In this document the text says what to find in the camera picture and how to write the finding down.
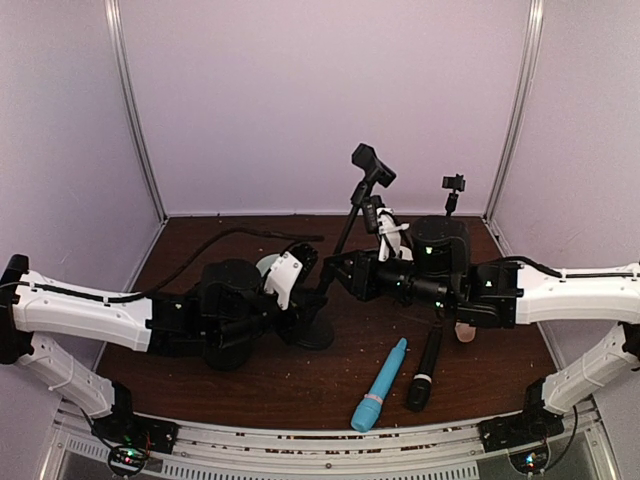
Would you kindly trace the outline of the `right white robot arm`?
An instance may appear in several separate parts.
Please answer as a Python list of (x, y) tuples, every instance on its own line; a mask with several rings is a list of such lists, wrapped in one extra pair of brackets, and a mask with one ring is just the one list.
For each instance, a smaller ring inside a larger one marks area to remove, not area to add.
[(324, 281), (355, 298), (421, 302), (478, 328), (511, 329), (556, 320), (608, 320), (614, 327), (569, 366), (530, 385), (524, 413), (558, 417), (626, 368), (639, 367), (639, 266), (553, 269), (523, 256), (474, 264), (465, 223), (430, 215), (409, 228), (411, 257), (374, 250), (334, 254)]

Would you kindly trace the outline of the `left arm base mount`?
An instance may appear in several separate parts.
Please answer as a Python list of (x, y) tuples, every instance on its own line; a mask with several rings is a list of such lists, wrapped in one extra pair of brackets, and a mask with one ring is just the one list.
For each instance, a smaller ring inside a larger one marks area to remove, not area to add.
[(109, 469), (119, 477), (130, 478), (144, 469), (152, 452), (173, 452), (179, 426), (172, 421), (135, 414), (129, 389), (118, 382), (113, 387), (115, 397), (109, 414), (85, 419), (91, 433), (108, 449)]

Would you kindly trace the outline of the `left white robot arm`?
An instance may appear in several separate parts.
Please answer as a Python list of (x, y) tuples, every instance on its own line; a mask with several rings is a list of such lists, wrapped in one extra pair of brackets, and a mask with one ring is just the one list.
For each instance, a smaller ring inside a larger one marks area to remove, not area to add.
[(1, 361), (33, 369), (52, 391), (92, 419), (132, 414), (126, 387), (91, 373), (49, 339), (84, 337), (167, 357), (200, 356), (230, 371), (266, 333), (302, 345), (327, 298), (305, 287), (317, 261), (306, 243), (252, 264), (226, 259), (206, 265), (183, 294), (117, 293), (65, 284), (14, 255), (1, 276)]

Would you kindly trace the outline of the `tall black microphone stand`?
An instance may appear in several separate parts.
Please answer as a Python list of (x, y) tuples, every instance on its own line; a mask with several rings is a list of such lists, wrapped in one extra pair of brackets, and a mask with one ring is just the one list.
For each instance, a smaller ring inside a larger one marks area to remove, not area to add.
[[(333, 256), (343, 253), (346, 241), (360, 211), (368, 218), (369, 207), (364, 204), (370, 202), (371, 193), (376, 184), (387, 188), (396, 178), (396, 173), (385, 165), (377, 156), (373, 147), (360, 143), (351, 155), (351, 162), (364, 172), (363, 178), (357, 184), (351, 196), (351, 210), (347, 216), (345, 225), (336, 242)], [(321, 351), (329, 348), (334, 341), (334, 329), (329, 320), (316, 320), (318, 312), (326, 305), (326, 294), (334, 280), (334, 273), (326, 258), (320, 272), (320, 280), (312, 290), (312, 300), (317, 300), (315, 307), (308, 310), (310, 320), (302, 327), (302, 332), (296, 337), (294, 344), (306, 350)]]

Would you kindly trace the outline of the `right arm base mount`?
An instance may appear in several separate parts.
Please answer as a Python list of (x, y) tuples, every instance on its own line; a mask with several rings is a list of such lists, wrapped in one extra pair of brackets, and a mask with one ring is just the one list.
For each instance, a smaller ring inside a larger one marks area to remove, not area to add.
[(564, 432), (562, 416), (544, 408), (542, 389), (543, 379), (527, 387), (520, 413), (494, 417), (478, 424), (484, 451), (513, 450), (511, 465), (518, 473), (529, 477), (546, 473), (553, 465), (548, 440)]

